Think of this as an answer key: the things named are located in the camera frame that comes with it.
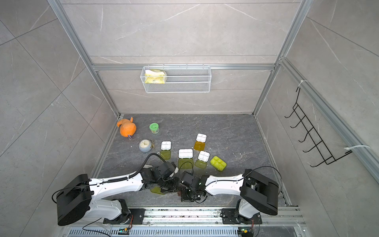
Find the green lidded round jar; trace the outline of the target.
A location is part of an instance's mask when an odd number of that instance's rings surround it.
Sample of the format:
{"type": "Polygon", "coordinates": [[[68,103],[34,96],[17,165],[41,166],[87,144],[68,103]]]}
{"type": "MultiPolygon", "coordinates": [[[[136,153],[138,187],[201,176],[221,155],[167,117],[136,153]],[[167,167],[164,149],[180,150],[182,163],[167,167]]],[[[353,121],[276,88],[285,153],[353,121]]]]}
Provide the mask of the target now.
{"type": "Polygon", "coordinates": [[[156,122],[151,123],[149,126],[149,129],[152,132],[152,134],[158,134],[159,133],[159,124],[156,122]]]}

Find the small green pillbox centre right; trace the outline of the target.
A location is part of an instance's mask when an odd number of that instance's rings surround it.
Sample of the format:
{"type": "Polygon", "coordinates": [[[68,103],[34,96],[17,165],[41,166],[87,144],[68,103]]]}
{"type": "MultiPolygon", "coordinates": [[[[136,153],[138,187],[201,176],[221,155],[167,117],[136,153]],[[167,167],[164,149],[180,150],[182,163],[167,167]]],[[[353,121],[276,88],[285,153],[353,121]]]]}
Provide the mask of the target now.
{"type": "Polygon", "coordinates": [[[194,165],[198,168],[206,169],[209,158],[210,158],[210,154],[208,152],[200,151],[194,165]]]}

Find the yellow packet in basket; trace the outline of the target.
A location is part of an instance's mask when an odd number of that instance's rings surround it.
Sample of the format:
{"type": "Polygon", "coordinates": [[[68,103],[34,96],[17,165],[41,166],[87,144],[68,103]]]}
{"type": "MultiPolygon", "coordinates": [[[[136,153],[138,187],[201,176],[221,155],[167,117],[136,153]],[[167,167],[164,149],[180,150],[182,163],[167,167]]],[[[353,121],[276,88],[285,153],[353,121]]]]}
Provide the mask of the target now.
{"type": "Polygon", "coordinates": [[[167,74],[158,69],[145,70],[144,82],[146,84],[165,84],[167,74]]]}

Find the grey alarm clock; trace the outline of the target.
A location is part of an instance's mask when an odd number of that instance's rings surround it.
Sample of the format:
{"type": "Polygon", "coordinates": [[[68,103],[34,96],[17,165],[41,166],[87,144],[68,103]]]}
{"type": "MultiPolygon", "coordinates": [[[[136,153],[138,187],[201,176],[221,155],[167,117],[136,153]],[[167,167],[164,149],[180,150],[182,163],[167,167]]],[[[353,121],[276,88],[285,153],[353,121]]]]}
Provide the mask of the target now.
{"type": "Polygon", "coordinates": [[[154,147],[154,141],[151,139],[143,139],[138,144],[139,150],[143,153],[150,152],[154,147]]]}

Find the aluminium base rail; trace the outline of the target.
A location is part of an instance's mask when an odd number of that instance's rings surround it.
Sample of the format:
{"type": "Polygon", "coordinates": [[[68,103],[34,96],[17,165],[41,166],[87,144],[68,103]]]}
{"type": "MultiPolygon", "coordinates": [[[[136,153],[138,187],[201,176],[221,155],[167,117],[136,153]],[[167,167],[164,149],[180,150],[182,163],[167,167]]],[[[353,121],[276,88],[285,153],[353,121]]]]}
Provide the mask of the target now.
{"type": "Polygon", "coordinates": [[[63,228],[60,237],[309,237],[297,207],[276,216],[258,213],[247,223],[232,221],[231,207],[136,207],[133,223],[89,221],[63,228]]]}

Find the orange plush toy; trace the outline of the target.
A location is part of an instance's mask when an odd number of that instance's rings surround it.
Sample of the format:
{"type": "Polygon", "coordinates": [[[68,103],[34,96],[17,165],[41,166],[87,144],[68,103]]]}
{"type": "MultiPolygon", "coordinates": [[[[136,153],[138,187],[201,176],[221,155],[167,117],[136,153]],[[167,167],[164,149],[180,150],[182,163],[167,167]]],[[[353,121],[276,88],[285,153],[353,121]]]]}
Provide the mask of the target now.
{"type": "Polygon", "coordinates": [[[117,122],[117,127],[119,127],[119,133],[121,136],[131,139],[135,134],[137,127],[133,122],[133,117],[130,119],[121,119],[117,122]]]}

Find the small green pillbox near clock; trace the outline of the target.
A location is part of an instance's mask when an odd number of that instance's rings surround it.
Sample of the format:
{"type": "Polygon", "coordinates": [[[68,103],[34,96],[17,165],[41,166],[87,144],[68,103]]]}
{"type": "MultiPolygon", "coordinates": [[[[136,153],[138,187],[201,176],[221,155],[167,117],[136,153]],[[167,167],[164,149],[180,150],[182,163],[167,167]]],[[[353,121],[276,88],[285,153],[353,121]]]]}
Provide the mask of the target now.
{"type": "Polygon", "coordinates": [[[164,160],[169,160],[171,158],[171,141],[162,141],[161,147],[160,147],[160,156],[164,160]]]}

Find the black wall hook rack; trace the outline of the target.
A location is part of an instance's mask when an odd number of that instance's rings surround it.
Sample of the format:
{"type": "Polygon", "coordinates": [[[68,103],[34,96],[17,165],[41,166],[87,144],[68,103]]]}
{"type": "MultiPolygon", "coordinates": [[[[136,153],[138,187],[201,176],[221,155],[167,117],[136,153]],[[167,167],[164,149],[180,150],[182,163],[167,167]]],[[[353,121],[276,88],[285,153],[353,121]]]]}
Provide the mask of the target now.
{"type": "Polygon", "coordinates": [[[296,89],[296,101],[292,107],[292,111],[289,115],[285,116],[285,118],[290,119],[292,117],[297,118],[297,124],[291,125],[290,128],[295,129],[299,126],[304,128],[306,131],[306,134],[304,135],[302,140],[298,140],[300,143],[304,143],[306,141],[310,141],[312,146],[308,148],[307,150],[302,150],[303,153],[307,154],[311,151],[316,150],[317,153],[321,157],[321,162],[316,165],[310,165],[312,168],[316,168],[320,165],[330,165],[332,163],[337,162],[338,160],[352,154],[352,151],[348,150],[346,151],[342,156],[335,157],[327,144],[325,143],[324,139],[321,137],[320,133],[316,129],[316,127],[313,125],[313,123],[310,121],[304,110],[301,108],[299,104],[299,97],[300,97],[300,91],[301,89],[297,87],[296,89]]]}

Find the large green six-cell pillbox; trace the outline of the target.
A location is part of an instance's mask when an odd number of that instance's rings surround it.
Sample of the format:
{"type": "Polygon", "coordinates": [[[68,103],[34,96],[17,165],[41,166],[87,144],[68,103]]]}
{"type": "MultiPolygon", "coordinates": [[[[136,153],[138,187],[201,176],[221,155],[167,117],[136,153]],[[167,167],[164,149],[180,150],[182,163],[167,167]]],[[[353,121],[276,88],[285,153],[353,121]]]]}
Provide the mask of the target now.
{"type": "Polygon", "coordinates": [[[152,189],[150,189],[151,193],[154,193],[154,194],[159,194],[159,195],[164,195],[164,193],[161,191],[161,187],[154,187],[152,189]]]}

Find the amber pillbox at back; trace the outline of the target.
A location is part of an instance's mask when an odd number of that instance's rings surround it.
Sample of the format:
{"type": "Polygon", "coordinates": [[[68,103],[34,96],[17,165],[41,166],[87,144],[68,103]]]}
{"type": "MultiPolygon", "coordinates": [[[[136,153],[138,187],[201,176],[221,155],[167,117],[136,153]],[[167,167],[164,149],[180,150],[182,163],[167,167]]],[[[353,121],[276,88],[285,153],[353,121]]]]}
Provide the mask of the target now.
{"type": "Polygon", "coordinates": [[[194,149],[197,151],[204,151],[205,149],[205,142],[206,142],[207,135],[199,133],[196,137],[196,142],[194,144],[194,149]]]}

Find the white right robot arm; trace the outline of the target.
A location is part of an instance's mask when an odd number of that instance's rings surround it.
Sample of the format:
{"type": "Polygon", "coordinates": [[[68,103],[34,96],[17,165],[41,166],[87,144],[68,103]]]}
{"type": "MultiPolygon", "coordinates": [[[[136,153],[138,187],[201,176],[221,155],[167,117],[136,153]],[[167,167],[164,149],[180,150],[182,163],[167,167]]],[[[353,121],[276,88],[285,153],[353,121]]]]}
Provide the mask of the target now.
{"type": "Polygon", "coordinates": [[[252,169],[246,169],[243,174],[229,177],[213,175],[196,177],[184,172],[179,184],[182,187],[182,198],[193,201],[202,196],[241,197],[236,207],[236,214],[245,219],[251,219],[259,212],[273,216],[278,214],[279,184],[252,169]]]}

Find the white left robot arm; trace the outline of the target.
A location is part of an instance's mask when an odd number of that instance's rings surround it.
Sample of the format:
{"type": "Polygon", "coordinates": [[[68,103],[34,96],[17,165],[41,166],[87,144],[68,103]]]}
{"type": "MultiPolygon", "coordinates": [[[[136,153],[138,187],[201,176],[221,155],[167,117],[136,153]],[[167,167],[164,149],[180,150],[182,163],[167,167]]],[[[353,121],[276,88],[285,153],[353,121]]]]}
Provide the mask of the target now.
{"type": "Polygon", "coordinates": [[[105,224],[123,224],[132,213],[124,199],[108,198],[126,192],[160,187],[176,192],[179,182],[175,163],[142,166],[136,172],[110,178],[92,178],[81,174],[56,194],[57,224],[67,226],[88,218],[102,219],[105,224]]]}

